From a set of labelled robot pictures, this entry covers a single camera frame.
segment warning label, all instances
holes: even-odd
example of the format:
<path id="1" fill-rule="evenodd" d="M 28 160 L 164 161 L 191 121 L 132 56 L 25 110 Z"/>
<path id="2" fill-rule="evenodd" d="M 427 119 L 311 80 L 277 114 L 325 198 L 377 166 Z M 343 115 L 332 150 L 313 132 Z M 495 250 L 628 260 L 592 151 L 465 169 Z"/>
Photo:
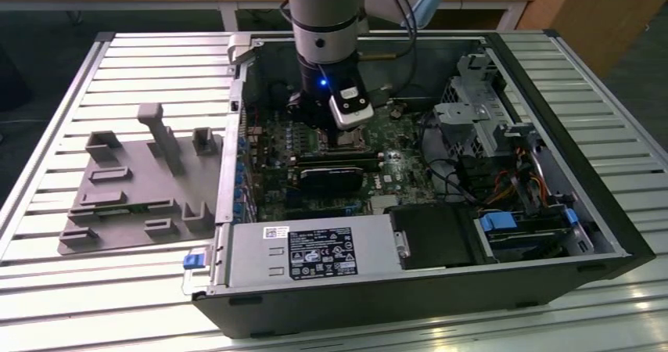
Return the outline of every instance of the warning label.
<path id="1" fill-rule="evenodd" d="M 292 279 L 357 274 L 351 228 L 289 232 L 288 242 Z"/>

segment aluminum slotted table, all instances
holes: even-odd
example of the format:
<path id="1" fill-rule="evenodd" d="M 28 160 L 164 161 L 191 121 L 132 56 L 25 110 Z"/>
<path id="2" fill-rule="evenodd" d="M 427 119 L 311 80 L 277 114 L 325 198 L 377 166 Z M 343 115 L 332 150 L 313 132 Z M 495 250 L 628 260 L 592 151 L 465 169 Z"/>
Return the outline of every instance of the aluminum slotted table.
<path id="1" fill-rule="evenodd" d="M 100 35 L 0 212 L 1 350 L 653 350 L 668 342 L 668 159 L 560 38 L 503 39 L 643 232 L 656 259 L 544 307 L 231 340 L 181 291 L 181 260 L 207 240 L 63 257 L 65 211 L 91 131 L 148 139 L 140 102 L 176 135 L 224 135 L 228 34 Z M 507 96 L 515 100 L 512 90 Z M 527 112 L 519 103 L 523 120 Z"/>

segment blue latch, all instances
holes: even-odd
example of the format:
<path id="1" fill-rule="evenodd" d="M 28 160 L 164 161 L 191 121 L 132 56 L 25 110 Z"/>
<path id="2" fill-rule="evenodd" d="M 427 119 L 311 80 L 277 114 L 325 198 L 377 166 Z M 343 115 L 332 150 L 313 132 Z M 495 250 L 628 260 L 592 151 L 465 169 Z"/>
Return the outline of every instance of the blue latch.
<path id="1" fill-rule="evenodd" d="M 579 219 L 573 209 L 565 209 L 565 218 L 568 219 L 571 225 L 577 224 Z"/>
<path id="2" fill-rule="evenodd" d="M 184 257 L 184 269 L 192 270 L 195 268 L 205 268 L 204 264 L 204 253 L 188 254 Z"/>
<path id="3" fill-rule="evenodd" d="M 517 223 L 515 222 L 512 214 L 505 211 L 484 214 L 484 216 L 480 218 L 480 225 L 483 226 L 483 230 L 485 232 L 497 229 L 517 228 Z"/>

